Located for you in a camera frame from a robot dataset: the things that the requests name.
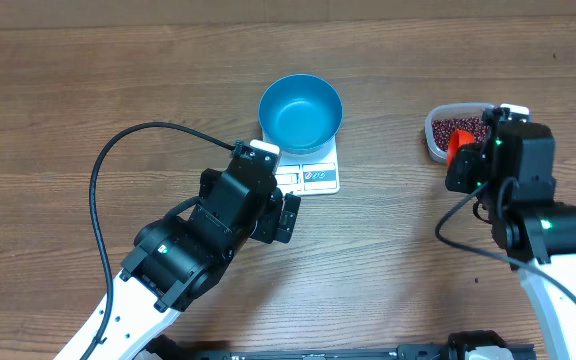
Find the orange measuring scoop blue handle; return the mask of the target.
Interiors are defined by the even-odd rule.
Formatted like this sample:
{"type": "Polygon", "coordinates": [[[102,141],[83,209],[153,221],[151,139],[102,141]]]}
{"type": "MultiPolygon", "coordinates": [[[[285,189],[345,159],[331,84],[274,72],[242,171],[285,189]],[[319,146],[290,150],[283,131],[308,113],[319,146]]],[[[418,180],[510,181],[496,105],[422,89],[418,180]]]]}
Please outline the orange measuring scoop blue handle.
{"type": "Polygon", "coordinates": [[[476,139],[472,133],[461,129],[455,130],[449,139],[448,148],[446,150],[447,165],[452,163],[457,152],[462,146],[474,144],[475,142],[476,139]]]}

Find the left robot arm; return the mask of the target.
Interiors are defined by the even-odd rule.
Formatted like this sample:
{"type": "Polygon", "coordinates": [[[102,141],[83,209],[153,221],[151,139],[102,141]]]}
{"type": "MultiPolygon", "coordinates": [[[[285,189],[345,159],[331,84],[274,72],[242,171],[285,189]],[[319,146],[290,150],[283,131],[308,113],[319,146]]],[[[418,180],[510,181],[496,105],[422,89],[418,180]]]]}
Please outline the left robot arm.
{"type": "Polygon", "coordinates": [[[140,230],[112,295],[58,358],[135,358],[219,283],[248,239],[289,242],[301,199],[279,189],[279,158],[277,146],[252,142],[233,152],[226,170],[205,170],[198,196],[140,230]]]}

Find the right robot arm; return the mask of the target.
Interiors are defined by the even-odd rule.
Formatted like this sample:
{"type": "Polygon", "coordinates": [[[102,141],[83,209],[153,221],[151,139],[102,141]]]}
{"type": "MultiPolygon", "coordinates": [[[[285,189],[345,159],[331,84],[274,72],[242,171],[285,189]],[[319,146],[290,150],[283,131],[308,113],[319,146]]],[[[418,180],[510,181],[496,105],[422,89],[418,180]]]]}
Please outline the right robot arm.
{"type": "Polygon", "coordinates": [[[555,199],[555,139],[502,105],[481,116],[486,139],[451,137],[445,186],[488,213],[491,234],[519,277],[553,359],[576,359],[576,206],[555,199]]]}

